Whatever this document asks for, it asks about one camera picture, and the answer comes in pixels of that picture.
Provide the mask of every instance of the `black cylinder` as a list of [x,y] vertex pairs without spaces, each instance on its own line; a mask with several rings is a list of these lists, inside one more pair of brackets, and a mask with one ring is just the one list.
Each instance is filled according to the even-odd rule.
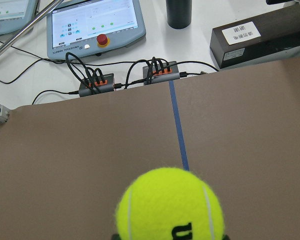
[[184,29],[191,23],[192,0],[165,0],[168,24]]

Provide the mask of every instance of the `white label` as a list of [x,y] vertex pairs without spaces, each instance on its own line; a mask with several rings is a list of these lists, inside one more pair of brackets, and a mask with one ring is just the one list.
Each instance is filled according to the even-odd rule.
[[252,21],[224,29],[222,33],[229,45],[261,37],[260,32]]
[[237,57],[240,57],[244,54],[245,52],[245,48],[241,48],[241,49],[238,49],[238,50],[234,50],[234,51],[230,51],[230,52],[226,52],[224,54],[224,58],[223,60],[229,60],[229,59],[234,59],[234,58],[237,58]]

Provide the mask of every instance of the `black box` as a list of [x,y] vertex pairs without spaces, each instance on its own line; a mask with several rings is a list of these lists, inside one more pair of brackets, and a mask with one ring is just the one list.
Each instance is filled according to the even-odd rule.
[[[260,36],[253,31],[244,30],[245,25],[250,22],[253,22]],[[239,37],[249,38],[249,34],[255,34],[258,37],[229,44],[223,33],[223,30],[227,29],[231,29],[232,32],[237,34],[232,36],[233,39],[236,38],[233,41],[238,41]],[[213,28],[210,42],[211,51],[220,68],[226,68],[298,46],[300,46],[299,4]]]

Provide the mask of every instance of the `white tabletop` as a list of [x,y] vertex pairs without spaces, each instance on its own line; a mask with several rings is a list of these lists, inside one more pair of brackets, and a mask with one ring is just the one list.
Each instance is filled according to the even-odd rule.
[[[50,0],[41,0],[42,10]],[[184,29],[173,29],[167,24],[165,0],[140,0],[146,27],[146,38],[130,47],[116,49],[102,56],[82,58],[84,63],[105,64],[120,61],[151,59],[153,56],[168,61],[202,61],[216,66],[210,51],[212,28],[243,20],[252,16],[282,8],[283,4],[267,5],[266,0],[192,0],[192,23]],[[12,35],[0,36],[1,41]],[[14,44],[15,47],[47,57],[46,20],[39,22],[33,31]],[[9,82],[17,77],[36,57],[10,48],[0,57],[0,80]],[[114,73],[116,83],[124,83],[131,64],[103,66],[104,74]],[[143,77],[138,64],[131,72],[130,80]],[[213,72],[199,64],[181,64],[180,71]],[[78,90],[80,82],[72,75],[66,64],[56,65],[41,61],[29,69],[16,82],[0,83],[0,104],[15,109],[30,105],[36,95],[44,90],[71,92]],[[79,95],[45,93],[36,104],[78,98]]]

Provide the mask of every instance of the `blue tape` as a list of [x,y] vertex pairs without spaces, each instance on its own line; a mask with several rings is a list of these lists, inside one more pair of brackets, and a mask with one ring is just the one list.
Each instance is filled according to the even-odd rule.
[[184,140],[184,134],[182,132],[177,96],[176,96],[176,91],[175,91],[175,84],[173,81],[169,81],[169,88],[170,88],[170,95],[171,95],[172,108],[173,108],[173,114],[174,114],[174,121],[175,121],[175,126],[176,126],[176,133],[178,135],[182,165],[183,165],[184,170],[189,171],[186,145],[185,145],[185,140]]

